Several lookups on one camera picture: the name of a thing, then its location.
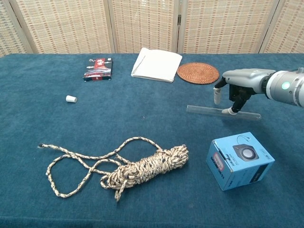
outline blue box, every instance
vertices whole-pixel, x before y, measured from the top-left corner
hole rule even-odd
[[[222,190],[262,180],[275,162],[252,133],[211,142],[206,162]]]

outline small white cup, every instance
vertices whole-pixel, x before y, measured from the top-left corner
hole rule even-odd
[[[67,95],[66,96],[66,102],[76,103],[77,102],[77,97]]]

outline speaker image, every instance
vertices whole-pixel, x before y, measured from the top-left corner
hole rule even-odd
[[[237,156],[246,162],[258,159],[257,152],[253,148],[253,146],[240,144],[240,145],[234,145],[233,149],[236,152]]]

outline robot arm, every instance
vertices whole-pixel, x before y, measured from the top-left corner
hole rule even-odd
[[[214,86],[214,103],[220,103],[221,88],[229,84],[229,100],[234,104],[223,112],[236,115],[247,100],[255,94],[290,105],[304,106],[304,73],[275,71],[270,69],[237,69],[223,73],[222,79]]]

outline product box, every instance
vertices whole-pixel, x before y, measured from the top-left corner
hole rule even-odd
[[[84,81],[96,81],[96,80],[111,80],[112,79],[112,58],[98,58],[91,60],[93,66],[88,66],[89,69],[84,74]]]
[[[247,132],[213,140],[206,162],[221,189],[228,190],[262,180],[275,160]]]

